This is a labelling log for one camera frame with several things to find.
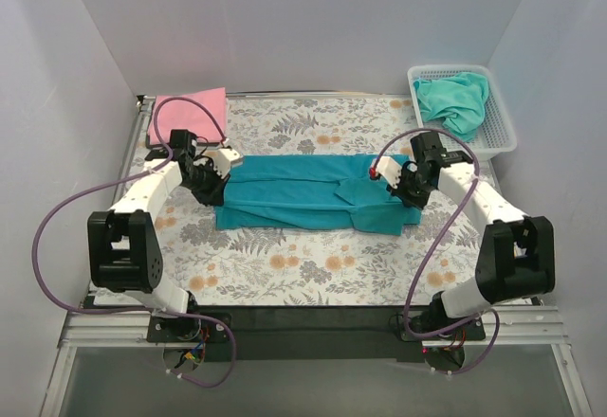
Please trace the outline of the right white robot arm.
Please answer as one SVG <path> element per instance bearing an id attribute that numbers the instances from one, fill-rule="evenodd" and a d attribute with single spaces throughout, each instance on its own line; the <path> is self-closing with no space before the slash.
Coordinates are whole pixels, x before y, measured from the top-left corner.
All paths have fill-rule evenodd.
<path id="1" fill-rule="evenodd" d="M 423 209 L 437 190 L 456 204 L 480 235 L 472 278 L 432 297 L 419 315 L 403 317 L 409 337 L 451 338 L 496 303 L 533 298 L 556 286 L 554 228 L 544 216 L 514 207 L 479 178 L 480 164 L 468 147 L 447 150 L 435 129 L 418 129 L 414 158 L 403 164 L 377 159 L 373 173 L 408 208 Z"/>

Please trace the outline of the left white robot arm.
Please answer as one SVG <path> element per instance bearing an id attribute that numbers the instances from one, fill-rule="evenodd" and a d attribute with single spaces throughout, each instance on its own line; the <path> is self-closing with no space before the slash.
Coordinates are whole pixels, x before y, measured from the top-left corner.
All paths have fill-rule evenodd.
<path id="1" fill-rule="evenodd" d="M 195 297 L 174 284 L 164 271 L 155 221 L 171 193 L 181 187 L 207 207 L 224 204 L 230 171 L 243 156 L 232 147 L 220 147 L 198 164 L 197 137 L 173 130 L 167 148 L 156 147 L 146 156 L 147 174 L 107 211 L 87 220 L 90 274 L 94 285 L 122 293 L 161 315 L 157 328 L 179 340 L 190 341 L 203 327 L 193 311 Z"/>

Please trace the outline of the teal blue t shirt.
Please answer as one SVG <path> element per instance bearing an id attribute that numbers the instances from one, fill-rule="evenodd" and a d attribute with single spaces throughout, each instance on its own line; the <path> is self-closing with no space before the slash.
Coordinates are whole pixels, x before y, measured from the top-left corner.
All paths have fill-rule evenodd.
<path id="1" fill-rule="evenodd" d="M 221 230 L 277 227 L 353 228 L 401 234 L 421 211 L 406 208 L 370 178 L 370 154 L 250 155 L 230 173 L 224 205 L 214 209 Z"/>

